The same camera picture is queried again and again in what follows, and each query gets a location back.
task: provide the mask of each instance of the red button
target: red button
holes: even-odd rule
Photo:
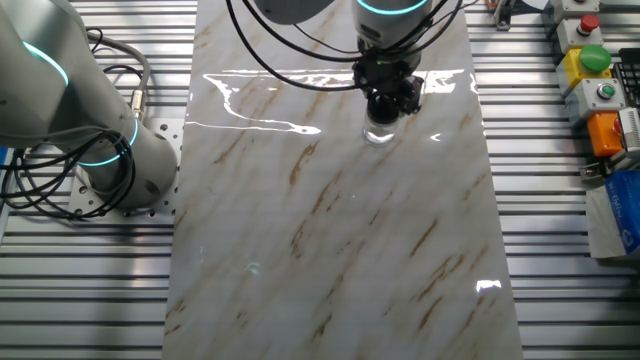
[[[600,26],[600,19],[595,15],[585,15],[580,20],[580,27],[585,32],[592,32]]]
[[[616,121],[613,122],[612,130],[616,135],[622,136],[622,125],[620,124],[620,118],[616,118]]]

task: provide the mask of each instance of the orange device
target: orange device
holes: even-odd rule
[[[617,111],[597,112],[587,121],[591,145],[597,157],[612,156],[622,150],[622,137],[616,122],[620,122]]]

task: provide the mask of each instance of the emergency stop button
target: emergency stop button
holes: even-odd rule
[[[578,33],[582,36],[589,36],[591,32],[600,27],[600,19],[597,16],[589,14],[582,17]]]

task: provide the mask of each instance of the blue label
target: blue label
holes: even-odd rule
[[[605,181],[627,254],[640,246],[640,171],[618,171]]]

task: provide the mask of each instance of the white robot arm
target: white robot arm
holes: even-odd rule
[[[297,24],[317,15],[333,0],[255,0],[277,24]],[[402,39],[431,12],[437,0],[351,0],[355,28],[367,43],[381,48]]]
[[[67,0],[0,0],[0,146],[33,147],[51,134],[69,153],[99,128],[131,146],[135,182],[120,204],[142,208],[171,186],[177,158],[166,139],[138,121],[89,50],[82,19]],[[114,147],[96,145],[78,163],[98,190],[123,174]]]

